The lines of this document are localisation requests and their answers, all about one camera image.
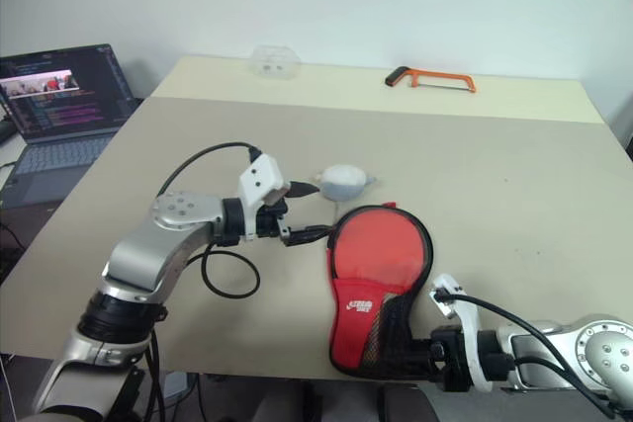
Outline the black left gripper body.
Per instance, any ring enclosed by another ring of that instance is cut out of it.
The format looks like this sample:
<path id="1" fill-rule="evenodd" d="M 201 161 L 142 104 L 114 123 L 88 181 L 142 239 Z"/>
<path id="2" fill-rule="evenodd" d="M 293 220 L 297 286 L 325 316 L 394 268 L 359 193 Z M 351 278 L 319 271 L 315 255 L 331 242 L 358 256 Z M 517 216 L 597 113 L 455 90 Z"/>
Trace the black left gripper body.
<path id="1" fill-rule="evenodd" d="M 256 235 L 263 237 L 278 237 L 281 240 L 290 238 L 290 227 L 285 222 L 288 206 L 284 198 L 273 205 L 263 205 L 256 214 Z"/>

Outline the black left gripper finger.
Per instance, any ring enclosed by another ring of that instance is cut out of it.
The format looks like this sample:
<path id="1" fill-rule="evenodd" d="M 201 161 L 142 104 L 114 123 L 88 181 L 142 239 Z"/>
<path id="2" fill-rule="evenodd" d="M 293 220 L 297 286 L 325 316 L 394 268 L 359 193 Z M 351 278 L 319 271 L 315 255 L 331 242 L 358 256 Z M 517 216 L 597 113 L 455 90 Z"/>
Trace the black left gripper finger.
<path id="1" fill-rule="evenodd" d="M 307 182 L 291 181 L 288 191 L 288 198 L 302 198 L 319 192 L 319 187 Z"/>
<path id="2" fill-rule="evenodd" d="M 291 228 L 283 238 L 283 243 L 287 247 L 310 244 L 327 238 L 332 231 L 333 226 L 326 224 L 310 225 L 300 229 Z"/>

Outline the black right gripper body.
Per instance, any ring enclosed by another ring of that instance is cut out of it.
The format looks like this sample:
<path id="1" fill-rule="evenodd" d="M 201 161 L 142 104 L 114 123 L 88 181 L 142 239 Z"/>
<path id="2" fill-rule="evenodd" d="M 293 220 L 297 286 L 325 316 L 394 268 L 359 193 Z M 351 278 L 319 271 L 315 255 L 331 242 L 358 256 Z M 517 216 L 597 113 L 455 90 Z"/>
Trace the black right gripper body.
<path id="1" fill-rule="evenodd" d="M 415 375 L 434 382 L 445 392 L 467 392 L 471 388 L 464 336 L 460 326 L 444 325 L 430 336 L 413 340 Z"/>

